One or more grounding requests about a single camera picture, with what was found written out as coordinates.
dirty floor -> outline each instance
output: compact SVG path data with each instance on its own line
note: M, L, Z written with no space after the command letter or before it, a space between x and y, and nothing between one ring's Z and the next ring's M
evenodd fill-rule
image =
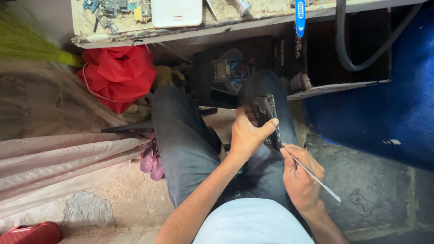
M429 243L434 235L434 174L343 146L309 132L299 103L290 104L299 145L324 166L331 217L353 243ZM230 142L235 111L204 118ZM152 243L173 211L164 179L155 182L132 163L128 175L99 188L58 199L0 220L0 234L20 224L58 223L66 243Z

blue container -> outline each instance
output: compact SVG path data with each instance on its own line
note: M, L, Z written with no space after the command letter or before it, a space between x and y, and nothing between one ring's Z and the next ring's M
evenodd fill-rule
M325 140L434 171L434 5L392 48L392 81L303 100Z

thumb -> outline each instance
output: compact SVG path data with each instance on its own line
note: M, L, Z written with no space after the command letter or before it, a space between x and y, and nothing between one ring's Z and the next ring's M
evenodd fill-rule
M295 174L296 172L296 162L289 154L288 150L286 148L281 148L280 152L282 153L282 156L285 160L285 173L289 172L290 174Z
M274 119L270 119L267 123L265 123L262 127L261 127L261 134L264 137L267 137L269 135L271 135L271 133L273 133L276 130L277 125L279 124L279 120L274 118Z

white wire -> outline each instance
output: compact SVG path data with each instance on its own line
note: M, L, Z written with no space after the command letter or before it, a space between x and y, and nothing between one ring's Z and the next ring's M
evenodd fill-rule
M165 47L167 47L168 49L172 50L172 52L174 52L176 55L178 55L178 57L184 59L185 61L193 63L193 62L192 62L191 60L189 60L188 58L186 58L186 57L182 56L181 54L177 53L173 48L168 47L168 46L166 46L166 45L164 45L164 44L162 44L162 43L158 43L158 44L160 44L160 45L162 45L162 46L165 46Z
M145 44L146 49L148 50L148 56L149 56L149 47Z
M104 99L106 99L106 100L109 100L109 101L111 101L111 102L115 102L115 101L110 100L110 99L108 99L108 98L105 98L105 97L103 97L103 96L101 96L101 95L98 95L98 94L96 94L96 93L94 93L94 92L92 92L92 91L90 90L89 85L87 84L86 76L85 76L85 74L84 74L84 67L86 67L86 65L88 65L88 63L85 64L85 65L83 66L83 70L82 70L82 71L83 71L83 78L84 78L84 81L86 82L87 89L90 91L90 93L92 93L93 95L99 96L100 98L104 98Z

wooden board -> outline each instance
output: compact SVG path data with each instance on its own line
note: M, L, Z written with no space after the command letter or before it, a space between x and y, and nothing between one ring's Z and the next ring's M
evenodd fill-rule
M90 10L83 9L83 1L71 0L76 35L72 43L82 48L130 46L137 40L140 40L140 44L148 44L290 22L295 19L295 10L290 7L289 0L249 0L252 9L245 17L238 14L235 0L210 0L217 18L214 18L209 7L204 5L203 22L200 26L157 29L152 22L136 23L133 13L120 12L118 17L112 20L122 34L114 36L110 31L107 34L108 29L103 29L101 25L96 33L93 32L95 16ZM422 2L425 0L348 0L347 13ZM306 7L306 18L334 15L335 7L335 0L314 0Z

